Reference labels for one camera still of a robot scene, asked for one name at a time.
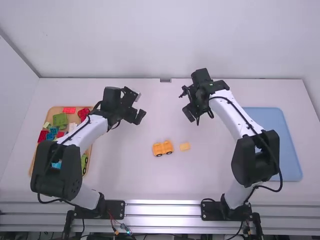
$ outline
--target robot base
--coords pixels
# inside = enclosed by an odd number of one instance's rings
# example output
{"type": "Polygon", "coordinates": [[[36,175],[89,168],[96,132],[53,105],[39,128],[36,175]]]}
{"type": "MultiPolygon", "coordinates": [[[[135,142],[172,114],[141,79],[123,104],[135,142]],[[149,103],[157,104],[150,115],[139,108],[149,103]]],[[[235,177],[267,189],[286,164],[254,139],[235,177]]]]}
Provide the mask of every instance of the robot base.
{"type": "Polygon", "coordinates": [[[122,200],[103,200],[104,209],[97,214],[93,210],[76,206],[74,208],[74,219],[110,219],[122,220],[125,217],[125,201],[122,200]]]}
{"type": "Polygon", "coordinates": [[[251,204],[230,209],[224,194],[221,201],[201,201],[201,219],[203,221],[245,221],[252,215],[251,204]]]}

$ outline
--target white wall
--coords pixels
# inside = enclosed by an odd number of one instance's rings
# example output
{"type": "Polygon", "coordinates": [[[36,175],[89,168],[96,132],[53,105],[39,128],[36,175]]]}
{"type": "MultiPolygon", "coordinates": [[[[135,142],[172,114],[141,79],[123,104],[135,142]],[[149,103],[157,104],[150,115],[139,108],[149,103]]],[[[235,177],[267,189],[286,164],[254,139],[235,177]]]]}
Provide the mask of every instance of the white wall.
{"type": "Polygon", "coordinates": [[[0,1],[0,28],[43,77],[207,67],[213,78],[302,78],[320,116],[319,10],[318,0],[16,0],[0,1]]]}
{"type": "Polygon", "coordinates": [[[0,35],[0,178],[38,81],[37,75],[0,35]]]}

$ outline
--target metal frame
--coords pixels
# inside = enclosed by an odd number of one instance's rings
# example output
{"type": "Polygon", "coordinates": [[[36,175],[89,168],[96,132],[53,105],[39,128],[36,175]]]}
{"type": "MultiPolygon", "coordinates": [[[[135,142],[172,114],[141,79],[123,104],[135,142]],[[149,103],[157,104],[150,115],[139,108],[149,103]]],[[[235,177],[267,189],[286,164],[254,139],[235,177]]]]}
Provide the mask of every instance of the metal frame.
{"type": "MultiPolygon", "coordinates": [[[[70,209],[73,207],[60,202],[0,202],[0,231],[62,232],[70,209]]],[[[253,203],[252,211],[260,213],[265,235],[320,235],[320,202],[253,203]]],[[[239,229],[236,221],[202,221],[200,212],[200,201],[194,200],[127,200],[120,222],[133,233],[234,234],[239,229]]],[[[113,233],[109,220],[84,222],[86,232],[113,233]]],[[[71,231],[82,229],[82,220],[75,219],[71,231]]]]}

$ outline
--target yellow block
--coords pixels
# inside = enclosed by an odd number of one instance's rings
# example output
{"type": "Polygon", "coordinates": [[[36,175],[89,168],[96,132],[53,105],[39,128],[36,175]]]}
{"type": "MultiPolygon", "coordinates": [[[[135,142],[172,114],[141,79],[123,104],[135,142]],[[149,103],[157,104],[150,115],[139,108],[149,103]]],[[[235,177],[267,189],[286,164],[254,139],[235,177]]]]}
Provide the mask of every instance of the yellow block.
{"type": "Polygon", "coordinates": [[[180,144],[180,150],[181,151],[187,151],[190,149],[190,143],[185,142],[180,144]]]}

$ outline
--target red block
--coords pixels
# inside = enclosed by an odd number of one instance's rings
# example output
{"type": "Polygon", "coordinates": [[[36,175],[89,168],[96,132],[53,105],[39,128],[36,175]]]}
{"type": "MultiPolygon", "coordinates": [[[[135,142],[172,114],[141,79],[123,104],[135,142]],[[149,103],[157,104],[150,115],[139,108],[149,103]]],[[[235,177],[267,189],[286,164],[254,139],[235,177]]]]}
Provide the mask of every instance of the red block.
{"type": "Polygon", "coordinates": [[[81,116],[81,117],[80,117],[81,122],[83,122],[84,120],[86,120],[86,118],[87,118],[87,116],[81,116]]]}
{"type": "Polygon", "coordinates": [[[89,113],[90,113],[89,108],[83,108],[78,111],[78,116],[79,116],[79,118],[86,117],[89,113]]]}
{"type": "Polygon", "coordinates": [[[76,108],[75,107],[64,107],[62,112],[66,113],[66,114],[74,114],[76,112],[76,108]]]}
{"type": "Polygon", "coordinates": [[[46,135],[49,133],[47,130],[42,130],[40,132],[39,138],[38,138],[38,144],[41,143],[42,141],[46,140],[46,135]]]}
{"type": "Polygon", "coordinates": [[[58,131],[58,133],[56,134],[56,137],[57,138],[61,138],[61,137],[63,137],[65,135],[65,132],[63,132],[63,131],[58,131]]]}

